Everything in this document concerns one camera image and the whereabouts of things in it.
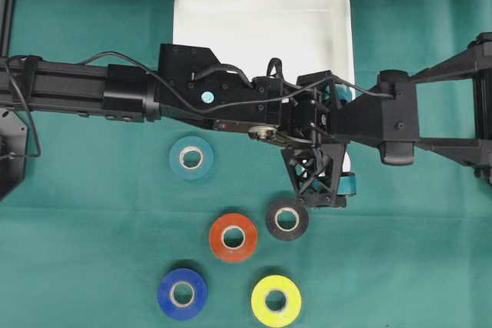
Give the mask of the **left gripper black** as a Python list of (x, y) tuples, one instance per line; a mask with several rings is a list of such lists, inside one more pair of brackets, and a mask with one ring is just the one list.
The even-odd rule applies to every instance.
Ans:
[(260, 76), (245, 84), (227, 71), (201, 72), (218, 65), (209, 48), (163, 44), (158, 72), (168, 83), (161, 86), (161, 113), (195, 127), (248, 134), (250, 138), (281, 147), (295, 193), (295, 203), (304, 207), (345, 207), (357, 194), (355, 173), (343, 169), (346, 147), (322, 144), (327, 128), (323, 114), (353, 100), (350, 88), (340, 82), (330, 85), (330, 70), (298, 76), (287, 84), (274, 76)]

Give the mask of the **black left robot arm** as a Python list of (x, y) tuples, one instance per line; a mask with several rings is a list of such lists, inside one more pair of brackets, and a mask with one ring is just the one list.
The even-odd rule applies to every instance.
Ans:
[(163, 44), (157, 70), (123, 57), (100, 67), (34, 55), (1, 60), (6, 111), (52, 111), (110, 121), (163, 117), (211, 131), (246, 134), (281, 148), (296, 200), (307, 207), (343, 207), (356, 193), (343, 169), (347, 140), (331, 134), (332, 115), (352, 99), (351, 84), (329, 71), (285, 81), (272, 58), (263, 76), (249, 78), (222, 64), (209, 48)]

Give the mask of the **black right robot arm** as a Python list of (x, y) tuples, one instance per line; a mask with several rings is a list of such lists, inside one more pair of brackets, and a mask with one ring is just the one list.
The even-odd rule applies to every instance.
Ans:
[[(459, 80), (472, 83), (474, 137), (422, 136), (418, 85)], [(380, 71), (371, 90), (331, 110), (328, 132), (333, 138), (377, 148), (383, 164), (412, 164), (418, 147), (470, 167), (476, 177), (490, 182), (491, 34), (480, 33), (464, 51), (415, 75)]]

